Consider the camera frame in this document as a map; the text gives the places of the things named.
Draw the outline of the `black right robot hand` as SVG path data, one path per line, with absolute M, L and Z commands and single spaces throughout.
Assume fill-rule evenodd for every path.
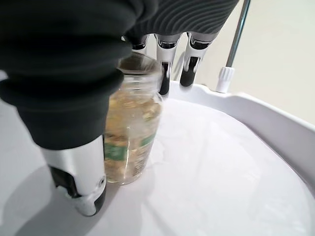
M 92 216 L 106 192 L 103 132 L 117 68 L 147 34 L 216 35 L 235 0 L 3 0 L 1 99 L 41 147 L 55 186 Z

